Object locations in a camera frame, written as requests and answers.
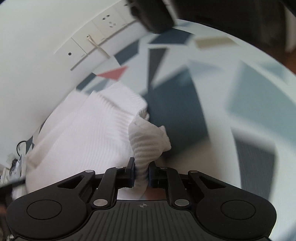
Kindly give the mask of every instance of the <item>red triangle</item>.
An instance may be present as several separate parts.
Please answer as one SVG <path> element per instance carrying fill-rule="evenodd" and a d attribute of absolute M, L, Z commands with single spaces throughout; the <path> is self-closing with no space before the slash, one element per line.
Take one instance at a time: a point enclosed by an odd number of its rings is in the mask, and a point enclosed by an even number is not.
<path fill-rule="evenodd" d="M 107 79 L 112 79 L 112 80 L 119 80 L 119 78 L 124 73 L 126 68 L 127 68 L 127 66 L 123 66 L 121 68 L 113 69 L 113 70 L 104 72 L 102 74 L 97 74 L 97 76 L 104 77 L 104 78 L 107 78 Z"/>

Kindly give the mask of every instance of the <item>electrical socket plate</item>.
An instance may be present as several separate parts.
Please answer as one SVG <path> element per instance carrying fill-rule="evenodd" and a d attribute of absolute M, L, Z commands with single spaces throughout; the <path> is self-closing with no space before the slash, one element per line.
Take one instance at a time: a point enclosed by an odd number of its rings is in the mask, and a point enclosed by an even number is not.
<path fill-rule="evenodd" d="M 72 69 L 80 60 L 82 60 L 86 53 L 79 47 L 73 39 L 68 39 L 63 46 L 55 52 L 55 57 L 59 59 L 69 69 Z"/>
<path fill-rule="evenodd" d="M 127 4 L 126 0 L 121 0 L 118 3 L 115 3 L 113 7 L 119 13 L 119 15 L 126 21 L 126 23 L 131 23 L 136 19 L 131 15 L 130 7 Z"/>
<path fill-rule="evenodd" d="M 79 29 L 73 36 L 72 39 L 86 52 L 91 52 L 95 46 L 93 46 L 86 38 L 90 35 L 96 44 L 102 43 L 106 37 L 102 32 L 95 26 L 92 21 L 89 21 L 81 29 Z"/>
<path fill-rule="evenodd" d="M 125 20 L 119 16 L 114 7 L 110 7 L 100 13 L 92 21 L 106 38 L 110 37 L 127 24 Z"/>

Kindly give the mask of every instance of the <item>circular cap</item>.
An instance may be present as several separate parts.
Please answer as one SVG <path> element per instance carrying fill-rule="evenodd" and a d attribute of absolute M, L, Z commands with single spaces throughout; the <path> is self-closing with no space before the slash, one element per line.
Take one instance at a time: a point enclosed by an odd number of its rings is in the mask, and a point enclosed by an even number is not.
<path fill-rule="evenodd" d="M 98 206 L 98 207 L 102 207 L 102 206 L 105 206 L 108 204 L 108 201 L 105 200 L 105 199 L 97 199 L 97 200 L 94 200 L 94 205 L 95 206 Z"/>
<path fill-rule="evenodd" d="M 62 206 L 52 200 L 40 200 L 33 202 L 28 208 L 27 213 L 34 219 L 46 220 L 58 216 L 62 211 Z"/>
<path fill-rule="evenodd" d="M 256 209 L 254 206 L 248 202 L 241 200 L 232 200 L 225 202 L 221 206 L 222 213 L 232 219 L 245 220 L 251 218 Z"/>
<path fill-rule="evenodd" d="M 189 204 L 189 201 L 186 200 L 186 199 L 177 199 L 177 200 L 175 201 L 175 204 L 176 204 L 177 206 L 180 206 L 180 207 L 185 207 L 185 206 L 187 206 L 187 205 Z"/>

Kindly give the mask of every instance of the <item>black cable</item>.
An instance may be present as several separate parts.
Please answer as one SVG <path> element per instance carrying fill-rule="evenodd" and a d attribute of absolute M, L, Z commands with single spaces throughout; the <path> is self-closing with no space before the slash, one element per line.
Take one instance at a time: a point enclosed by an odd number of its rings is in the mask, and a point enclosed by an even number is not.
<path fill-rule="evenodd" d="M 18 148 L 18 146 L 19 146 L 21 143 L 23 143 L 23 142 L 26 142 L 26 141 L 20 141 L 20 142 L 17 144 L 17 148 Z"/>

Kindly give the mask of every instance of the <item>ribbed black surface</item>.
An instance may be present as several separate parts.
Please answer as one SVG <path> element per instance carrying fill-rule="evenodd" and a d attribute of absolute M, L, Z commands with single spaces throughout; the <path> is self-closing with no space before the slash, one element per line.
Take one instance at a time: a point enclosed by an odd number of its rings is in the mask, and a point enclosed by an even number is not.
<path fill-rule="evenodd" d="M 95 211 L 84 227 L 71 236 L 61 239 L 61 241 L 118 240 L 218 241 L 222 239 L 201 229 L 189 211 L 173 209 L 167 201 L 117 201 L 111 209 Z"/>

